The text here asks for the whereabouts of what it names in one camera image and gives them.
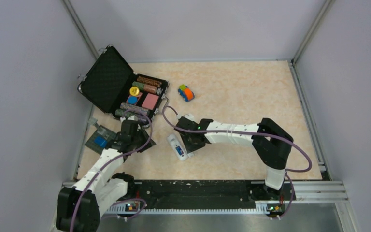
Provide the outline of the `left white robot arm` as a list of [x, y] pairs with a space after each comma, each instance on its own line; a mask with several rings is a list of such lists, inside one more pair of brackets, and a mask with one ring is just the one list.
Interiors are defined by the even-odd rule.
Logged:
[[135, 116], [122, 119], [120, 132], [107, 143], [91, 169], [58, 195], [55, 226], [63, 232], [95, 232], [104, 213], [119, 199], [134, 197], [136, 188], [114, 172], [132, 153], [155, 145]]

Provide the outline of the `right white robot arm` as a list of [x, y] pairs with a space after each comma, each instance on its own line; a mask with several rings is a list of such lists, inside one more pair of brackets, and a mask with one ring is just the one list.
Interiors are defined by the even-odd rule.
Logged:
[[175, 125], [187, 152], [194, 152], [206, 144], [229, 143], [253, 147], [267, 166], [264, 193], [270, 199], [283, 194], [287, 159], [293, 137], [270, 118], [257, 124], [226, 124], [213, 119], [199, 123], [181, 117]]

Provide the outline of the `white remote control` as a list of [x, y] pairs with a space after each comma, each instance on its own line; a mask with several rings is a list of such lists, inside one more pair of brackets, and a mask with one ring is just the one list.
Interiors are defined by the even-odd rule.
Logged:
[[185, 149], [183, 148], [183, 146], [181, 145], [181, 143], [174, 134], [170, 134], [167, 137], [167, 141], [172, 150], [174, 151], [176, 157], [180, 161], [184, 161], [188, 158], [188, 154], [186, 153]]

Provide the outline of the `purple AAA battery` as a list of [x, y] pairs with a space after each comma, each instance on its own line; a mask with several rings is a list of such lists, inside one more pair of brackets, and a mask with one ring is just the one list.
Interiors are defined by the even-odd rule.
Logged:
[[178, 153], [178, 155], [180, 157], [183, 157], [184, 156], [184, 151], [183, 151], [183, 149], [180, 146], [176, 146], [175, 147], [175, 151]]

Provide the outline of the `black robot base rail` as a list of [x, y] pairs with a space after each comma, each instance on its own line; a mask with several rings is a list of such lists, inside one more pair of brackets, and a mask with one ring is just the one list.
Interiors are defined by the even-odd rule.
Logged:
[[228, 210], [254, 209], [260, 201], [272, 207], [296, 200], [290, 183], [280, 190], [254, 180], [135, 180], [122, 200], [140, 198], [146, 209]]

